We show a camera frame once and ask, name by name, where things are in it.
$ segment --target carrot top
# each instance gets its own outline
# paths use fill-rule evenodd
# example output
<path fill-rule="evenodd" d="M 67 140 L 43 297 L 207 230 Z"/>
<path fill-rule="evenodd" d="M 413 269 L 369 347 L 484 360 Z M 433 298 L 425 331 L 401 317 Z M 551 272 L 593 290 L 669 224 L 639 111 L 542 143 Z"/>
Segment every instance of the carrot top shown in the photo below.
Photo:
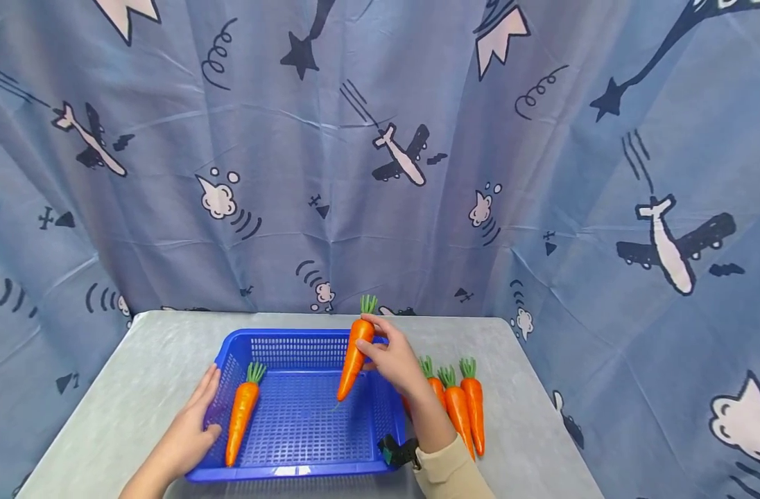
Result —
<path fill-rule="evenodd" d="M 455 383 L 455 368 L 449 366 L 449 369 L 442 367 L 438 370 L 438 378 L 441 378 L 441 383 L 444 383 L 445 388 L 457 387 Z"/>
<path fill-rule="evenodd" d="M 419 366 L 422 367 L 422 372 L 425 374 L 425 378 L 435 378 L 433 375 L 433 361 L 427 357 L 419 357 Z"/>
<path fill-rule="evenodd" d="M 247 366 L 247 382 L 255 383 L 256 385 L 261 382 L 266 374 L 266 366 L 260 362 L 250 362 Z"/>
<path fill-rule="evenodd" d="M 361 313 L 374 314 L 374 308 L 378 306 L 378 297 L 374 295 L 361 296 Z"/>
<path fill-rule="evenodd" d="M 460 373 L 463 374 L 464 378 L 476 378 L 478 361 L 475 361 L 474 357 L 462 358 L 458 364 Z"/>

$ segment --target carrot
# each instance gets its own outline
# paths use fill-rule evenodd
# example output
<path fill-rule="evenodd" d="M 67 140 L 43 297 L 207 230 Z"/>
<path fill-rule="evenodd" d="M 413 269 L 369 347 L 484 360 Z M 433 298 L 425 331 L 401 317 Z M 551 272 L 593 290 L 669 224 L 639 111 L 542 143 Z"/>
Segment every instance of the carrot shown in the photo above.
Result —
<path fill-rule="evenodd" d="M 432 359 L 429 356 L 419 357 L 419 366 L 422 366 L 422 371 L 425 374 L 425 378 L 427 378 L 427 382 L 431 384 L 431 387 L 435 392 L 435 396 L 438 397 L 438 401 L 441 403 L 442 408 L 444 408 L 444 410 L 447 410 L 447 399 L 444 398 L 444 385 L 441 383 L 441 380 L 438 379 L 435 374 L 433 374 Z"/>
<path fill-rule="evenodd" d="M 378 299 L 376 296 L 363 295 L 361 297 L 361 313 L 371 314 L 374 312 L 377 304 Z M 358 373 L 363 369 L 365 356 L 358 350 L 358 345 L 356 344 L 358 340 L 365 340 L 371 343 L 374 340 L 374 324 L 363 319 L 352 322 L 352 328 L 349 330 L 347 354 L 344 356 L 344 367 L 341 371 L 341 383 L 338 384 L 338 393 L 335 397 L 339 403 L 347 398 L 352 385 L 355 384 L 355 378 L 358 378 Z"/>
<path fill-rule="evenodd" d="M 460 373 L 463 374 L 460 388 L 463 388 L 466 393 L 474 447 L 478 451 L 478 456 L 481 456 L 485 453 L 485 422 L 482 411 L 482 384 L 476 378 L 478 363 L 474 358 L 460 359 Z"/>
<path fill-rule="evenodd" d="M 258 362 L 250 362 L 247 367 L 247 381 L 240 384 L 235 390 L 233 398 L 233 410 L 231 411 L 230 431 L 227 434 L 227 448 L 225 450 L 225 465 L 232 468 L 235 458 L 239 455 L 241 441 L 244 432 L 250 425 L 250 417 L 258 403 L 258 384 L 266 373 L 266 366 Z"/>
<path fill-rule="evenodd" d="M 408 399 L 405 398 L 405 395 L 400 395 L 400 397 L 402 397 L 402 407 L 405 408 L 405 414 L 408 416 L 408 419 L 412 421 L 411 405 L 408 404 Z"/>
<path fill-rule="evenodd" d="M 474 461 L 474 446 L 472 445 L 472 426 L 469 420 L 469 406 L 466 405 L 466 394 L 463 388 L 455 384 L 455 368 L 449 366 L 449 369 L 442 367 L 438 370 L 438 376 L 447 387 L 445 398 L 447 398 L 447 414 L 452 420 L 452 425 L 458 431 L 460 438 L 463 438 L 469 455 Z"/>

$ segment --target black star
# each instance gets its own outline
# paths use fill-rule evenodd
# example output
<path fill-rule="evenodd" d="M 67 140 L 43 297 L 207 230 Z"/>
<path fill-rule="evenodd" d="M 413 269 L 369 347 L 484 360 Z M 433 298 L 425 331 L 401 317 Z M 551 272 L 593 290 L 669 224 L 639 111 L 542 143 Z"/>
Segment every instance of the black star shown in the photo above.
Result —
<path fill-rule="evenodd" d="M 600 121 L 602 116 L 605 116 L 608 112 L 610 114 L 619 115 L 619 108 L 621 107 L 621 96 L 625 93 L 625 90 L 629 88 L 626 83 L 624 85 L 616 85 L 615 80 L 610 78 L 610 82 L 607 83 L 607 90 L 605 93 L 594 102 L 591 102 L 591 108 L 596 108 L 599 112 L 596 114 L 596 121 Z"/>
<path fill-rule="evenodd" d="M 311 38 L 307 37 L 304 40 L 300 40 L 300 38 L 294 36 L 294 33 L 289 31 L 288 40 L 291 42 L 291 52 L 287 53 L 286 57 L 280 59 L 280 64 L 297 67 L 297 74 L 300 75 L 300 80 L 305 78 L 306 69 L 318 71 L 319 68 L 316 65 L 316 61 L 313 61 Z"/>

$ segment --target fabric backdrop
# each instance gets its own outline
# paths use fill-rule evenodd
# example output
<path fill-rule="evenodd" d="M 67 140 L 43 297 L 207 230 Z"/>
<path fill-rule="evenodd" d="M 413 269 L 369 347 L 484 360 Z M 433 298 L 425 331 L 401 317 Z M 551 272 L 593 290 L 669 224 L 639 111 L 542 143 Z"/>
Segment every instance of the fabric backdrop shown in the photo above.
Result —
<path fill-rule="evenodd" d="M 509 321 L 606 497 L 760 499 L 760 0 L 0 0 L 0 498 L 135 312 L 363 293 Z"/>

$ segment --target left hand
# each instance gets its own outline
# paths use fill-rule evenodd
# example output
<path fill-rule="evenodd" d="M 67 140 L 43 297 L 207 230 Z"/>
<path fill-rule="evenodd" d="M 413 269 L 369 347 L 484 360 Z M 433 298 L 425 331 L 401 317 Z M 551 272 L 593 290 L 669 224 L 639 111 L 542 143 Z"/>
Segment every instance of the left hand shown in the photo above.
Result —
<path fill-rule="evenodd" d="M 186 405 L 175 416 L 169 429 L 155 446 L 145 466 L 158 469 L 173 481 L 194 469 L 214 445 L 222 426 L 210 425 L 202 429 L 202 420 L 208 405 L 214 400 L 222 371 L 211 365 Z"/>

